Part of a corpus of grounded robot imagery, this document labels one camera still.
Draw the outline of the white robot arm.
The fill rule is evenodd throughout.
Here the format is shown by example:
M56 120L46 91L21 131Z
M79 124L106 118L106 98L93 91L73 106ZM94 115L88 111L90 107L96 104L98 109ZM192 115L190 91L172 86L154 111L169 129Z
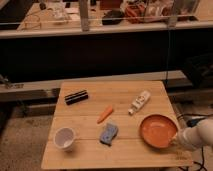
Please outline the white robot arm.
M189 151L195 151L204 146L213 147L213 119L204 119L194 127L179 130L170 143Z

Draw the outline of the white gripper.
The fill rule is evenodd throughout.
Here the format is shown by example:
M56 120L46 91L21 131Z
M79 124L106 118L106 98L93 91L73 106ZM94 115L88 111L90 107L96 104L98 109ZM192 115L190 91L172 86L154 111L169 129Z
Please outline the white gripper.
M179 130L171 139L169 142L170 145L177 145L185 150L191 150L192 146L186 141L186 138L184 137L184 130Z

